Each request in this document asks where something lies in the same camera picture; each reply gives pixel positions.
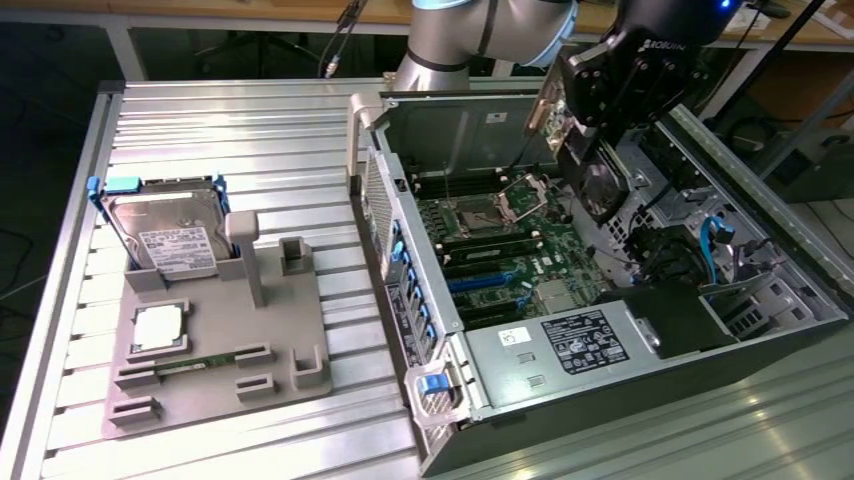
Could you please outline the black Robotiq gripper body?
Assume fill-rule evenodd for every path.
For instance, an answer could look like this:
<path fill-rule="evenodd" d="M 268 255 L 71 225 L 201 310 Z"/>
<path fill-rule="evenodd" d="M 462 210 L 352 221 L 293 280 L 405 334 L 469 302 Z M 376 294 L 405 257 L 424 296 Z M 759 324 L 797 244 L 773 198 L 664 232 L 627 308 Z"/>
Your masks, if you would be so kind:
<path fill-rule="evenodd" d="M 719 39 L 736 11 L 736 1 L 617 1 L 615 21 L 601 39 L 605 58 L 627 66 L 641 54 L 688 54 Z"/>

